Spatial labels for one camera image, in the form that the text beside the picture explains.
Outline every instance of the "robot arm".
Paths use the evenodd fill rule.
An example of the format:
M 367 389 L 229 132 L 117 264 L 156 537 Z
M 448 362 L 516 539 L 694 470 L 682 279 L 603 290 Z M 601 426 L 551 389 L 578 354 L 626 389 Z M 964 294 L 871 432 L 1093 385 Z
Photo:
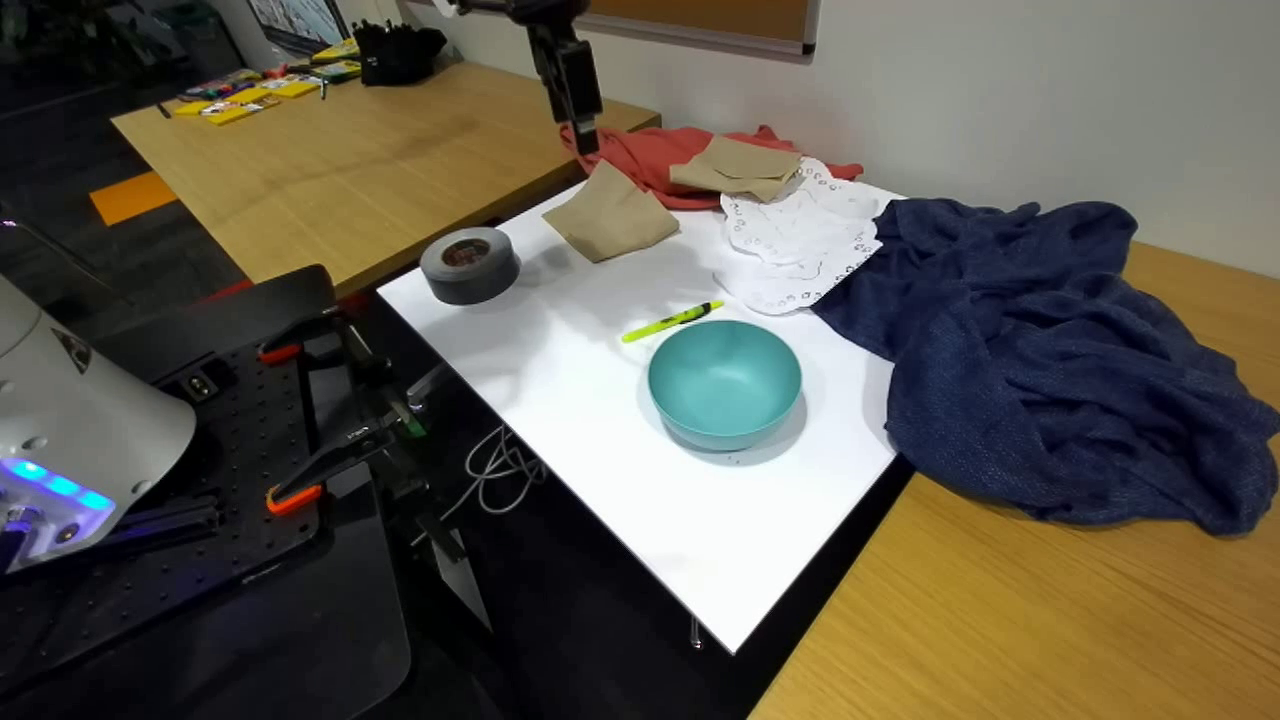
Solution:
M 570 22 L 586 11 L 586 0 L 436 0 L 444 11 L 500 11 L 522 24 L 532 70 L 548 88 L 555 126 L 570 132 L 578 156 L 601 149 L 601 82 L 590 43 L 575 41 Z

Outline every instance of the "red cloth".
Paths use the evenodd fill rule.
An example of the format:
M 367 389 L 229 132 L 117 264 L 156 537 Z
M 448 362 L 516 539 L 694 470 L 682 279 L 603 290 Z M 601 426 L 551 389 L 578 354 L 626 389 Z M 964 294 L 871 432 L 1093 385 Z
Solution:
M 755 132 L 728 132 L 732 139 L 760 144 L 760 149 L 789 149 L 799 154 L 790 139 L 776 138 L 766 126 Z M 639 130 L 639 132 L 601 132 L 601 154 L 578 156 L 578 165 L 590 173 L 601 162 L 612 167 L 626 173 L 631 185 L 653 191 L 661 206 L 670 213 L 714 213 L 720 197 L 714 191 L 691 191 L 675 189 L 666 180 L 670 165 L 686 165 L 712 144 L 712 132 L 705 130 Z M 832 177 L 855 180 L 863 177 L 860 165 L 827 165 Z

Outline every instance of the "marker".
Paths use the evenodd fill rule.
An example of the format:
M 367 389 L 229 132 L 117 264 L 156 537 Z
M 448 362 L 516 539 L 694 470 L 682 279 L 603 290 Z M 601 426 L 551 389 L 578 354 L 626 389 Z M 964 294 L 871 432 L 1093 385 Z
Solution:
M 636 329 L 625 332 L 625 345 L 636 345 L 636 340 L 643 340 L 643 335 L 670 332 L 670 329 L 679 329 L 679 326 L 694 326 L 694 322 L 712 315 L 714 308 L 724 308 L 720 296 L 714 296 L 714 302 L 705 302 L 705 305 L 691 305 L 691 308 L 679 308 L 679 311 L 670 311 L 670 315 L 636 326 Z

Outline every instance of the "bowl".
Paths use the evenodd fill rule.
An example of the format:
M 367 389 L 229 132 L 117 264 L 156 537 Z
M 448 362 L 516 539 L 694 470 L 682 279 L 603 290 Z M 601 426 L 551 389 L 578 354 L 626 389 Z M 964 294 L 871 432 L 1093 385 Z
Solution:
M 698 322 L 655 349 L 648 395 L 679 445 L 738 453 L 797 414 L 799 362 L 760 326 Z

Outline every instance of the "blue light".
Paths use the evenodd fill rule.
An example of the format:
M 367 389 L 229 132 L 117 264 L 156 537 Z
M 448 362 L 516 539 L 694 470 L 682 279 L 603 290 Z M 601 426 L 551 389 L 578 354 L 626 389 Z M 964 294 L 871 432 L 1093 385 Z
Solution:
M 88 512 L 108 512 L 108 510 L 111 510 L 111 500 L 100 496 L 100 491 L 85 491 L 81 506 L 85 506 Z
M 81 491 L 81 484 L 71 484 L 71 480 L 62 480 L 62 476 L 51 476 L 43 488 L 47 488 L 51 496 L 76 496 L 76 491 Z
M 2 459 L 2 470 L 15 476 L 15 480 L 28 480 L 28 484 L 38 484 L 47 476 L 47 470 L 31 464 L 31 459 Z

